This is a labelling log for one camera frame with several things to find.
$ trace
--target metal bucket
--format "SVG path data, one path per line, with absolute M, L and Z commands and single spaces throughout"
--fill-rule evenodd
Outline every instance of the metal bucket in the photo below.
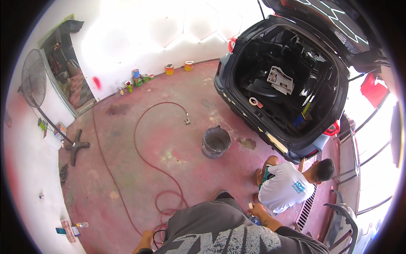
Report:
M 217 127 L 209 128 L 203 137 L 203 154 L 210 159 L 217 159 L 230 148 L 231 137 L 227 131 Z

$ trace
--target shorts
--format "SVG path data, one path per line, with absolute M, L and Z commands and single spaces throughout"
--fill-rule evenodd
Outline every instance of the shorts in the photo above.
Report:
M 267 165 L 265 167 L 265 173 L 263 174 L 262 182 L 259 184 L 259 190 L 261 189 L 261 186 L 265 181 L 267 181 L 267 180 L 269 180 L 269 179 L 271 179 L 272 177 L 275 176 L 274 174 L 271 174 L 271 173 L 268 172 L 268 168 L 271 167 L 271 166 L 272 165 Z

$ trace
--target black car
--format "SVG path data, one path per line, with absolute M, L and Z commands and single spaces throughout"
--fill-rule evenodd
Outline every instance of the black car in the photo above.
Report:
M 263 2 L 275 15 L 229 41 L 214 86 L 253 131 L 298 164 L 339 132 L 348 68 L 379 73 L 387 58 L 348 4 Z

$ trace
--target yellow paint can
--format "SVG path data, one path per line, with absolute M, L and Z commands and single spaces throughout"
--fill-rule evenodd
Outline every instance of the yellow paint can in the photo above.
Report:
M 168 64 L 167 66 L 165 66 L 165 73 L 167 75 L 173 74 L 173 64 Z
M 185 62 L 185 71 L 190 72 L 193 69 L 193 61 Z

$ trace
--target open trunk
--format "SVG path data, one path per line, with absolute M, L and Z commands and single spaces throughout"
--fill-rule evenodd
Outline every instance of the open trunk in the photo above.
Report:
M 281 69 L 279 75 L 293 80 L 291 95 L 267 82 L 273 66 Z M 234 70 L 238 91 L 247 101 L 255 97 L 263 104 L 256 114 L 265 123 L 271 122 L 280 137 L 299 140 L 315 131 L 323 132 L 321 125 L 332 124 L 324 120 L 338 90 L 337 67 L 323 49 L 298 31 L 278 26 L 258 34 L 239 52 Z

